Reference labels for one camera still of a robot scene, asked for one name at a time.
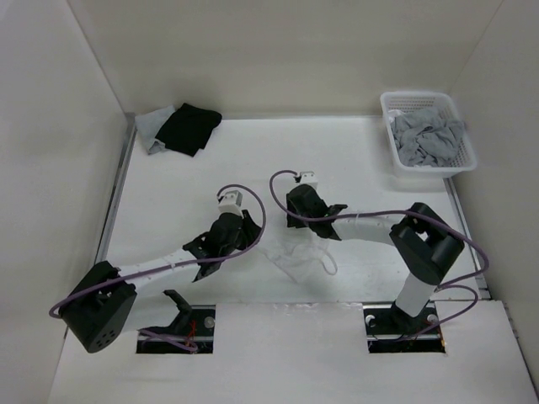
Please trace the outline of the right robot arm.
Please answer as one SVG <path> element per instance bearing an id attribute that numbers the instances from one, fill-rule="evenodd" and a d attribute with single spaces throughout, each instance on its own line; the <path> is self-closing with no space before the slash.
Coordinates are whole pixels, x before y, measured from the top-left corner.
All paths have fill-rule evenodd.
<path id="1" fill-rule="evenodd" d="M 397 249 L 409 274 L 391 308 L 375 317 L 378 332 L 418 332 L 430 297 L 464 248 L 447 224 L 420 202 L 399 221 L 392 215 L 360 217 L 347 205 L 327 205 L 313 186 L 301 184 L 286 195 L 286 209 L 289 227 L 307 227 L 322 239 L 377 242 Z"/>

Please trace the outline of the white tank top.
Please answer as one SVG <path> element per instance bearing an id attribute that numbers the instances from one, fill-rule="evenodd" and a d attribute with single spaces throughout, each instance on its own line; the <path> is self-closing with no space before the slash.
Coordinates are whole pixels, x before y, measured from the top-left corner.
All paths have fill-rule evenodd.
<path id="1" fill-rule="evenodd" d="M 315 269 L 328 276 L 338 273 L 329 241 L 312 233 L 286 232 L 262 241 L 258 250 L 294 283 L 302 283 Z"/>

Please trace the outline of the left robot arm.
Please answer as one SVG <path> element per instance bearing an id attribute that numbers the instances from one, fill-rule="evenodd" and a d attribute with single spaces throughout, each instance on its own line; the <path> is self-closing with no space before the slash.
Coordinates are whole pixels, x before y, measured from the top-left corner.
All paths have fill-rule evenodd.
<path id="1" fill-rule="evenodd" d="M 107 348 L 129 329 L 138 330 L 146 339 L 162 339 L 194 352 L 197 346 L 186 331 L 193 309 L 176 290 L 177 285 L 196 283 L 216 273 L 224 261 L 252 248 L 263 230 L 246 210 L 222 213 L 209 231 L 164 257 L 124 267 L 107 260 L 98 262 L 67 298 L 51 308 L 51 314 L 62 319 L 91 354 Z M 153 296 L 173 302 L 162 312 L 159 325 L 136 314 L 140 301 Z"/>

